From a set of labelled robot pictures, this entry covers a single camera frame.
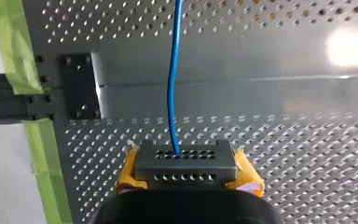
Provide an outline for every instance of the green tape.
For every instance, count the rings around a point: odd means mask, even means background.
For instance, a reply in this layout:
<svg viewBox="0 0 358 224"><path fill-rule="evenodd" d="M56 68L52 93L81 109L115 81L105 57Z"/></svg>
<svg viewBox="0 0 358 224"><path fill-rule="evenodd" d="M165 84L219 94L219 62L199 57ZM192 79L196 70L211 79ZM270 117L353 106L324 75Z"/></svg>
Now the green tape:
<svg viewBox="0 0 358 224"><path fill-rule="evenodd" d="M43 93L21 0L0 0L0 50L14 93Z"/></svg>
<svg viewBox="0 0 358 224"><path fill-rule="evenodd" d="M24 122L48 224L73 223L52 121L40 119Z"/></svg>

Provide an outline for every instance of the screw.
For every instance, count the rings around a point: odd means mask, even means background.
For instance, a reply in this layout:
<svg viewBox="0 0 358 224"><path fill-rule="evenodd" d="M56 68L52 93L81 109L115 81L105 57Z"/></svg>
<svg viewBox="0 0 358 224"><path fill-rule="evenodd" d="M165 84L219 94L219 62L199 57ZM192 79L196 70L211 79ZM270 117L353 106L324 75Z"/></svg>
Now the screw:
<svg viewBox="0 0 358 224"><path fill-rule="evenodd" d="M39 116L37 116L37 115L32 115L32 116L31 116L31 119L37 120L37 119L39 119Z"/></svg>
<svg viewBox="0 0 358 224"><path fill-rule="evenodd" d="M46 95L46 96L45 96L45 101L46 101L46 102L49 103L49 102L51 102L52 100L53 100L53 97L52 97L52 96L50 96L50 95Z"/></svg>
<svg viewBox="0 0 358 224"><path fill-rule="evenodd" d="M65 58L65 64L69 65L71 63L71 58Z"/></svg>
<svg viewBox="0 0 358 224"><path fill-rule="evenodd" d="M53 120L55 120L57 118L57 116L55 114L49 114L48 117Z"/></svg>
<svg viewBox="0 0 358 224"><path fill-rule="evenodd" d="M94 118L98 118L98 117L100 117L101 116L101 112L99 111L99 110L96 110L95 112L94 112Z"/></svg>
<svg viewBox="0 0 358 224"><path fill-rule="evenodd" d="M39 78L39 80L40 80L40 82L42 82L42 83L47 83L47 82L48 82L48 77L42 76L42 77Z"/></svg>
<svg viewBox="0 0 358 224"><path fill-rule="evenodd" d="M35 60L37 63L43 63L45 61L45 57L41 54L35 56Z"/></svg>
<svg viewBox="0 0 358 224"><path fill-rule="evenodd" d="M74 119L77 119L78 117L80 117L80 115L81 115L81 113L78 112L78 111L76 111L75 113L72 114L72 117L73 117Z"/></svg>
<svg viewBox="0 0 358 224"><path fill-rule="evenodd" d="M28 102L29 104L33 103L33 102L34 102L34 97L33 97L33 96L27 97L27 102Z"/></svg>

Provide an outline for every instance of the perforated sheet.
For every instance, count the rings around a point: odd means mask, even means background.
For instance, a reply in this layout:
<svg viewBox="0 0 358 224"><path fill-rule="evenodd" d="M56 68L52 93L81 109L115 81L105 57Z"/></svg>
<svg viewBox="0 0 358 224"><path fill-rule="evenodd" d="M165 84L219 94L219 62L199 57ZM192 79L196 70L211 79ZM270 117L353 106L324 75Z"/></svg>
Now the perforated sheet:
<svg viewBox="0 0 358 224"><path fill-rule="evenodd" d="M233 148L245 148L266 181L265 198L286 223L358 223L358 117L227 116L180 121L178 133L181 144L228 139ZM169 144L164 119L72 121L59 136L78 222L87 222L114 192L129 141Z"/></svg>
<svg viewBox="0 0 358 224"><path fill-rule="evenodd" d="M112 194L129 140L170 143L174 2L23 2L45 88L62 86L61 54L92 54L105 119L55 121L74 221L87 223ZM358 223L358 0L185 6L181 143L244 147L286 223Z"/></svg>

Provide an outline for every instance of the black object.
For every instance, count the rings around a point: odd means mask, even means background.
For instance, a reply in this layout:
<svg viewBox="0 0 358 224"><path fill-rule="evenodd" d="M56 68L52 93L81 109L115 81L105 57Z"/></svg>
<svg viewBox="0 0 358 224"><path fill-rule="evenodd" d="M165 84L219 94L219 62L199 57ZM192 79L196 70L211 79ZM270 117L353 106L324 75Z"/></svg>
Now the black object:
<svg viewBox="0 0 358 224"><path fill-rule="evenodd" d="M224 189L237 177L237 166L227 140L216 145L182 145L174 155L171 145L143 141L135 163L135 178L150 189Z"/></svg>
<svg viewBox="0 0 358 224"><path fill-rule="evenodd" d="M28 119L27 99L15 95L5 74L0 74L0 123L15 123Z"/></svg>
<svg viewBox="0 0 358 224"><path fill-rule="evenodd" d="M91 56L88 53L68 54L58 60L68 116L72 119L100 119Z"/></svg>
<svg viewBox="0 0 358 224"><path fill-rule="evenodd" d="M136 190L107 200L91 224L281 224L274 208L251 193L229 190Z"/></svg>

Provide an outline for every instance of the blue wire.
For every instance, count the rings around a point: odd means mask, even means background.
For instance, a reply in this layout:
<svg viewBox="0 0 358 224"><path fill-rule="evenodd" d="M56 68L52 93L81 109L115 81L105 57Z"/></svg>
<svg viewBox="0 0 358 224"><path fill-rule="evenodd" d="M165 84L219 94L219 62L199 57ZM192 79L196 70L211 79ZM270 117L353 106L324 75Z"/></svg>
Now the blue wire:
<svg viewBox="0 0 358 224"><path fill-rule="evenodd" d="M180 34L182 23L182 8L184 0L176 0L175 16L173 21L173 38L171 51L170 76L168 78L168 124L170 127L170 136L173 150L176 154L180 154L179 142L176 137L175 126L175 80L178 70Z"/></svg>

